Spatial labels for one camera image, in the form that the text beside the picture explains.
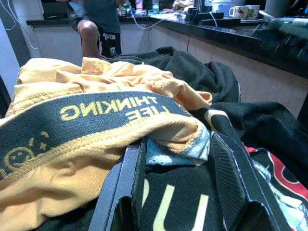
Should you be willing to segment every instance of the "laundry pile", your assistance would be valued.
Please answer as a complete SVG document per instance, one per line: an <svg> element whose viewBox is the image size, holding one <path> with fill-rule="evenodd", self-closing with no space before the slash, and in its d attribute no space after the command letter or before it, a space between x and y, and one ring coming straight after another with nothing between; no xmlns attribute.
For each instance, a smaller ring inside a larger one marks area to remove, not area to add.
<svg viewBox="0 0 308 231"><path fill-rule="evenodd" d="M246 148L289 226L307 230L308 131L278 103L240 101L229 67L173 48L30 60L0 120L1 230L88 230L108 172L145 136L140 229L224 230L212 131Z"/></svg>

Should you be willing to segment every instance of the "white mug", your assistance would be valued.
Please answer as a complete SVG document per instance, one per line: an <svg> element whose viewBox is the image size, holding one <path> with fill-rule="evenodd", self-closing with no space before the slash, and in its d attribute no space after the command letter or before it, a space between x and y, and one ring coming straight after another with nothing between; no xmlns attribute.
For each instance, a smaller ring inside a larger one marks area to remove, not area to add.
<svg viewBox="0 0 308 231"><path fill-rule="evenodd" d="M249 8L247 19L256 20L259 15L260 5L247 5L247 6Z"/></svg>
<svg viewBox="0 0 308 231"><path fill-rule="evenodd" d="M246 19L248 15L249 7L248 6L234 6L229 10L229 16L233 18Z"/></svg>

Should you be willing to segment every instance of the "black countertop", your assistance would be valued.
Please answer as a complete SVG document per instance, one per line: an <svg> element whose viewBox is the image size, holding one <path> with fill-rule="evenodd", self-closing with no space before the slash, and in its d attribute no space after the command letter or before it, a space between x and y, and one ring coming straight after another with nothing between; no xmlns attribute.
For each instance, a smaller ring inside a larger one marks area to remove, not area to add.
<svg viewBox="0 0 308 231"><path fill-rule="evenodd" d="M121 24L134 23L133 19L130 17L119 19ZM141 24L153 24L159 21L159 19L150 17L137 17L136 19L137 22ZM38 20L27 21L27 24L33 27L68 26L69 21L68 19ZM238 26L234 29L214 26L190 26L188 23L169 20L162 21L158 26L187 36L191 29L192 38L308 78L308 62L299 60L298 56L290 55L284 50L280 52L278 49L271 50L267 48L266 42L262 41L260 39L261 37L256 35L256 33L253 34L254 30L244 29L245 26Z"/></svg>

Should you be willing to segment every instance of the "smiley face logo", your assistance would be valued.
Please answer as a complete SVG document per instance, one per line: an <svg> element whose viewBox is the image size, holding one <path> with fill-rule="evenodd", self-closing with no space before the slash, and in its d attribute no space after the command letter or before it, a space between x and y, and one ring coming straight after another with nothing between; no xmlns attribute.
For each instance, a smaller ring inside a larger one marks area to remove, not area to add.
<svg viewBox="0 0 308 231"><path fill-rule="evenodd" d="M4 163L11 170L20 168L24 162L34 158L34 153L26 147L18 147L9 151L4 157Z"/></svg>

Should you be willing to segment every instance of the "knee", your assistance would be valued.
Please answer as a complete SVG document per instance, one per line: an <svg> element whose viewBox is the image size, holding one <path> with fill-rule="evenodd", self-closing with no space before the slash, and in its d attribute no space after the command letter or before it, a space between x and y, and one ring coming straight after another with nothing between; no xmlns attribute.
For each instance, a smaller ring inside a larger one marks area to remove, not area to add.
<svg viewBox="0 0 308 231"><path fill-rule="evenodd" d="M78 32L82 37L96 37L98 36L98 28L91 21L81 21L78 24Z"/></svg>

